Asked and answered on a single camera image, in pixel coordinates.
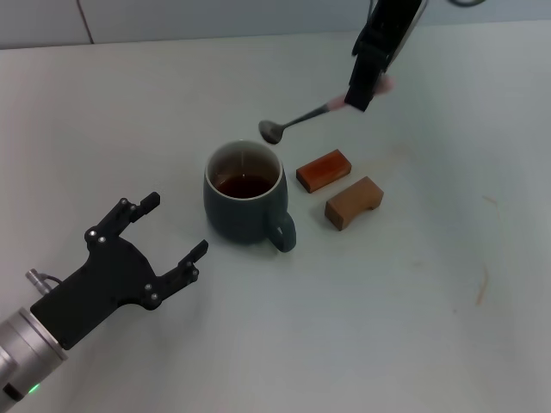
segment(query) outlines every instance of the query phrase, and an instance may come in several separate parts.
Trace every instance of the scratch mark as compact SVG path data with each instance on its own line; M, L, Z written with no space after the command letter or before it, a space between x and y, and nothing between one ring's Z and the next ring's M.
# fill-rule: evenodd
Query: scratch mark
M481 305L482 300L484 299L484 296L486 294L486 289L488 287L488 281L490 280L490 275L488 274L488 268L486 268L486 265L484 266L484 279L482 280L482 284L480 284L480 290L479 295L476 297L476 305Z

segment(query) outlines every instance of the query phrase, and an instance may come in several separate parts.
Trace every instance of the spoon handle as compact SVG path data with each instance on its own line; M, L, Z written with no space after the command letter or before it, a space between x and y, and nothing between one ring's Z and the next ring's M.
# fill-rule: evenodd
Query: spoon handle
M283 129L285 129L286 127L290 127L292 125L296 125L297 123L304 122L305 120L315 118L316 116L320 116L321 114L326 114L329 111L330 111L329 107L325 104L323 106L320 106L319 108L315 108L312 112L303 114L300 118L291 120L289 123L286 123L285 125L283 125Z
M289 123L286 123L285 125L283 125L283 129L292 125L296 125L297 123L304 122L305 120L315 118L316 116L320 116L321 114L326 114L327 112L331 112L332 110L339 110L340 108L344 108L346 106L346 103L344 103L344 97L345 95L342 95L336 97L335 99L331 99L325 105L322 105L319 108L315 108L312 112L303 114L300 118L291 120Z

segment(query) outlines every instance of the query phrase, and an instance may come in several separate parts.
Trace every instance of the wall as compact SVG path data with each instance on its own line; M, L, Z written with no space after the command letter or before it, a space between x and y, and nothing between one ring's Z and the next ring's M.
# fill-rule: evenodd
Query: wall
M368 0L82 0L96 43L357 30ZM548 0L432 0L423 24L551 18ZM3 0L0 48L89 43L76 0Z
M194 39L357 30L368 0L82 0L96 42ZM471 9L429 1L423 22L551 18L548 0L487 0Z
M0 49L89 43L75 0L2 0Z

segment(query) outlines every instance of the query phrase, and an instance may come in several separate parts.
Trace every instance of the dark liquid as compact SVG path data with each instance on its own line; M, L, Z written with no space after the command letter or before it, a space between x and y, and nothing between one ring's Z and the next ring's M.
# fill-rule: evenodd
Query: dark liquid
M267 193L273 184L261 176L232 176L216 186L222 194L232 198L254 198Z

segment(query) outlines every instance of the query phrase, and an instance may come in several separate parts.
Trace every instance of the spoon bowl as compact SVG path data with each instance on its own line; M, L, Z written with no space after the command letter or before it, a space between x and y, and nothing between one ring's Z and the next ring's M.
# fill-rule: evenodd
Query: spoon bowl
M258 124L258 131L266 142L272 145L277 145L283 138L285 127L271 120L262 120Z

